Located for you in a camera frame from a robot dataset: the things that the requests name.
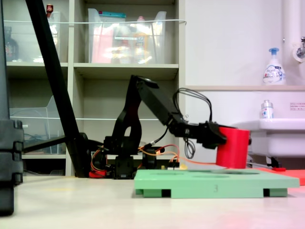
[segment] clear storage box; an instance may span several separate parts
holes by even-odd
[[[88,9],[89,62],[91,63],[164,63],[166,12],[155,22],[103,23],[95,9]]]
[[[61,12],[53,12],[50,29],[60,62],[68,61],[68,24]],[[43,62],[32,23],[4,22],[6,59],[11,62]]]
[[[22,121],[25,147],[39,141],[63,136],[63,129],[54,97],[47,107],[10,108],[10,118]],[[35,154],[65,154],[66,145],[59,144],[33,152]]]

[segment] black robotic arm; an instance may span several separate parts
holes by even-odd
[[[116,120],[112,136],[107,136],[104,141],[104,147],[108,149],[107,154],[118,155],[115,160],[114,178],[132,179],[134,170],[133,158],[130,155],[138,153],[142,136],[138,117],[141,101],[176,137],[196,139],[197,143],[208,149],[215,149],[226,143],[226,137],[220,133],[217,123],[187,123],[156,82],[133,75],[128,86],[124,109]],[[131,127],[131,133],[125,136],[128,127]]]

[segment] green board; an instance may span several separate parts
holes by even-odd
[[[254,169],[138,170],[137,195],[171,198],[286,197],[299,179]]]

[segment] red cylinder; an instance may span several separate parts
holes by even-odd
[[[220,127],[227,137],[225,145],[218,146],[216,164],[227,168],[246,168],[250,131]]]

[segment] floor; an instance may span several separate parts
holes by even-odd
[[[304,229],[305,186],[287,198],[139,198],[132,180],[25,177],[0,229]]]

